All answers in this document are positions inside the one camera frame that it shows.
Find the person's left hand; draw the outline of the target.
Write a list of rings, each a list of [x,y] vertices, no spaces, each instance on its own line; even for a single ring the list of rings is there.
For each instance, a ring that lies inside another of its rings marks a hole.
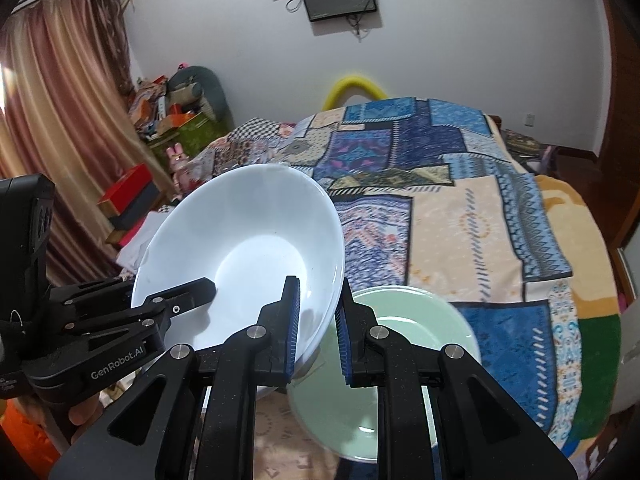
[[[104,406],[98,394],[73,406],[68,412],[68,419],[75,427],[70,443],[74,444],[101,417],[103,412]]]

